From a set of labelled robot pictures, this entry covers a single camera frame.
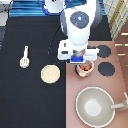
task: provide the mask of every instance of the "black table surface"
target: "black table surface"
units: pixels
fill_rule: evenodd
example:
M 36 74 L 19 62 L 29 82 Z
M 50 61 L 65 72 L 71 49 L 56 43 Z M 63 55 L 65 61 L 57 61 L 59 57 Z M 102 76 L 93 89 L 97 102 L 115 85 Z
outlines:
M 59 81 L 46 84 L 41 70 L 54 64 L 60 40 L 59 17 L 15 17 L 6 24 L 0 53 L 0 128 L 66 128 L 66 64 L 57 63 Z M 25 46 L 30 66 L 20 67 Z

